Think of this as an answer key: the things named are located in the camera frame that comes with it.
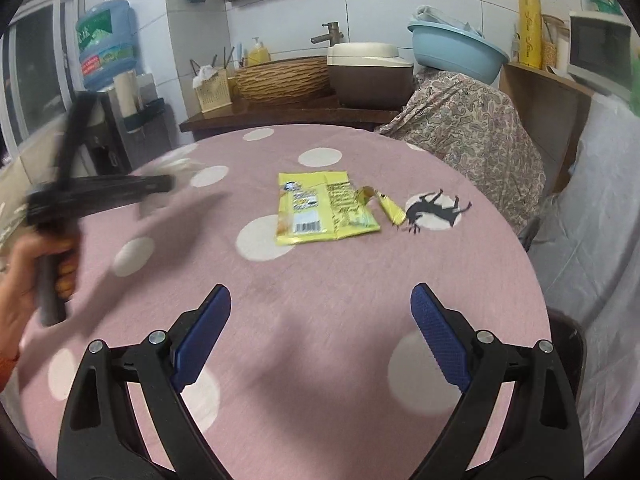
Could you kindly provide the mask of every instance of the blue water bottle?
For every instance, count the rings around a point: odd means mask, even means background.
[[[131,8],[127,0],[92,7],[76,23],[84,87],[98,91],[136,67]]]

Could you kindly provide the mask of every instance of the human hand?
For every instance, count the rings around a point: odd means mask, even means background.
[[[22,333],[36,309],[37,259],[69,252],[58,267],[60,277],[56,282],[58,295],[68,300],[76,290],[79,244],[79,235],[58,238],[37,232],[29,232],[15,243],[8,272],[0,283],[0,354],[7,358],[17,355]]]

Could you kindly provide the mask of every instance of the black dog silhouette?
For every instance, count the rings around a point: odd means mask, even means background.
[[[472,204],[469,202],[469,205],[466,206],[466,208],[459,209],[458,203],[460,202],[460,199],[457,195],[453,207],[442,207],[441,205],[436,204],[436,200],[439,199],[441,195],[442,190],[440,190],[440,192],[429,201],[427,200],[427,195],[422,195],[420,197],[420,201],[413,204],[406,211],[406,217],[409,219],[409,232],[413,230],[414,235],[420,232],[420,226],[416,222],[418,218],[425,214],[435,215],[438,218],[449,222],[449,225],[453,227],[453,224],[456,222],[456,218],[465,211],[469,211],[469,208],[471,208]]]

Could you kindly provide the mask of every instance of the round table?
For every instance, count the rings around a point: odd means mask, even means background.
[[[197,308],[217,283],[231,291],[231,317],[183,398],[236,480],[409,478],[460,396],[411,316],[417,283],[505,343],[549,338],[536,276],[507,222],[469,181],[416,146],[339,126],[288,125],[181,150],[208,169],[150,218],[139,220],[136,205],[85,218],[70,319],[29,326],[22,403],[51,470],[87,344],[139,343]],[[409,231],[372,204],[379,233],[276,246],[278,173],[332,170],[401,206],[440,189],[442,207],[455,196],[459,208],[472,206],[453,227],[424,215],[421,229]],[[140,386],[130,389],[151,457],[170,466]],[[503,386],[472,464],[490,457],[510,392]]]

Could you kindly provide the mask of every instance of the blue gripper pad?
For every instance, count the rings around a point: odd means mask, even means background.
[[[209,303],[199,319],[175,351],[171,382],[178,393],[196,381],[226,325],[226,320],[231,315],[231,294],[226,286],[221,287],[217,294],[208,299]]]
[[[447,383],[465,393],[471,382],[465,348],[421,285],[411,293],[411,313]]]

